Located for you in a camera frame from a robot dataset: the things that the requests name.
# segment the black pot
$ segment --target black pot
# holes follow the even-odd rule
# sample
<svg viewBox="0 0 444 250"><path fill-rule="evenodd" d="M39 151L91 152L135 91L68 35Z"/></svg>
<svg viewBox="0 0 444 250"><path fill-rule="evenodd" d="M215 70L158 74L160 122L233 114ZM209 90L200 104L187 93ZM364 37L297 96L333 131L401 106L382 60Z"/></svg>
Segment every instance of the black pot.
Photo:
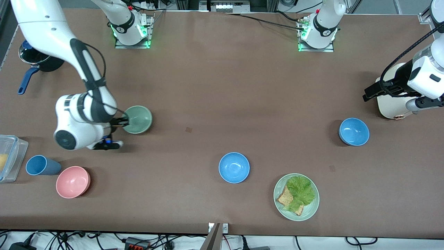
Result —
<svg viewBox="0 0 444 250"><path fill-rule="evenodd" d="M40 70L44 72L51 72L60 68L60 66L63 64L63 60L37 51L26 40L19 48L19 57L23 62L31 65L31 68L28 69L23 76L22 83L17 91L19 95L23 95L25 93L29 80L34 73Z"/></svg>

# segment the green plate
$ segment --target green plate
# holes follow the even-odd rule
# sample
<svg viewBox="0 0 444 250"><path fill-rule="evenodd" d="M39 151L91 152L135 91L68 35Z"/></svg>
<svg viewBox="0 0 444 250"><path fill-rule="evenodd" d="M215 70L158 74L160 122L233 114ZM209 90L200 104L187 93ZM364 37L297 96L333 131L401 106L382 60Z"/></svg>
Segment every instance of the green plate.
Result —
<svg viewBox="0 0 444 250"><path fill-rule="evenodd" d="M128 108L125 113L129 117L130 124L123 127L123 130L131 134L145 132L153 122L151 111L143 106L132 106Z"/></svg>
<svg viewBox="0 0 444 250"><path fill-rule="evenodd" d="M295 213L284 210L284 205L282 205L281 203L279 203L277 201L279 195L281 195L282 191L284 190L285 185L287 185L287 181L294 176L301 176L301 177L305 177L307 179L310 180L311 182L311 187L314 190L314 200L306 205L304 207L304 210L302 211L302 214L300 216L297 216ZM317 190L316 185L314 184L314 182L306 177L303 174L300 173L290 173L285 175L284 177L282 177L277 183L276 186L274 186L274 192L273 192L273 198L274 198L274 204L276 205L277 210L287 219L292 220L292 221L296 221L296 222L301 222L304 220L308 220L310 219L317 211L317 208L319 207L319 192Z"/></svg>

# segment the toast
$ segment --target toast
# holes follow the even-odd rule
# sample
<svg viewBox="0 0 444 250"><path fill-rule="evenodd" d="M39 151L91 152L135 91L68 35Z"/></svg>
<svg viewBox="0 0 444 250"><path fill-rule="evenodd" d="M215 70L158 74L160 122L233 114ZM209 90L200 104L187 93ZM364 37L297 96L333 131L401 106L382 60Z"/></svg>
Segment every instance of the toast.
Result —
<svg viewBox="0 0 444 250"><path fill-rule="evenodd" d="M285 185L284 190L282 191L281 195L279 195L279 197L276 199L276 201L284 206L289 205L293 201L293 195L290 193L290 190L288 190L287 185ZM297 211L294 211L294 213L297 216L300 216L303 210L304 210L304 205L301 205Z"/></svg>
<svg viewBox="0 0 444 250"><path fill-rule="evenodd" d="M302 214L302 211L304 210L304 205L302 204L300 207L299 207L299 209L297 210L297 211L295 211L294 213L297 215L297 216L300 216L301 214Z"/></svg>
<svg viewBox="0 0 444 250"><path fill-rule="evenodd" d="M282 191L281 195L279 195L276 201L284 206L290 204L293 201L293 195L290 193L290 190L288 190L287 185L285 185L284 190Z"/></svg>

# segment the white robotic arm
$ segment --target white robotic arm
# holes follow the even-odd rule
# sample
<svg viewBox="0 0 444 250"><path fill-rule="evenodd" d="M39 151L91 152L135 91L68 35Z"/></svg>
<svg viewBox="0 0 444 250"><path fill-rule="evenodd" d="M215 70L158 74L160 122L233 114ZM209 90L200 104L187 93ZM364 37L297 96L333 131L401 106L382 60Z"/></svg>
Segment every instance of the white robotic arm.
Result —
<svg viewBox="0 0 444 250"><path fill-rule="evenodd" d="M313 48L327 47L334 39L345 10L344 0L323 0L319 12L308 16L309 27L301 36L301 40Z"/></svg>
<svg viewBox="0 0 444 250"><path fill-rule="evenodd" d="M444 33L444 0L433 0L430 13L436 28L428 35L435 31ZM416 53L409 62L397 64L390 69L387 68L382 75L390 76L391 79L384 77L383 81L377 80L376 83L366 88L365 95L363 95L364 101L378 96L390 95L395 98L409 97L409 100L405 103L405 108L412 112L443 107L444 36L439 36L432 44Z"/></svg>
<svg viewBox="0 0 444 250"><path fill-rule="evenodd" d="M129 10L121 0L91 0L107 16L111 29L124 45L135 45L148 35L146 14Z"/></svg>
<svg viewBox="0 0 444 250"><path fill-rule="evenodd" d="M55 106L56 142L65 149L94 149L111 134L117 103L106 87L86 44L68 27L57 0L11 0L20 29L36 50L67 61L77 70L87 92L65 95Z"/></svg>

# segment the blue cup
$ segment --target blue cup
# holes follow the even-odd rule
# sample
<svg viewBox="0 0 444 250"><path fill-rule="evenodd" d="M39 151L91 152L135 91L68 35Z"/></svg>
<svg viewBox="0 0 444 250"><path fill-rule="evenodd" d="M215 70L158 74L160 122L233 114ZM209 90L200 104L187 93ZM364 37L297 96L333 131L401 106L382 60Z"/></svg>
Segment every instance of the blue cup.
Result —
<svg viewBox="0 0 444 250"><path fill-rule="evenodd" d="M60 173L61 169L60 163L43 155L35 155L26 163L26 172L30 175L54 175Z"/></svg>

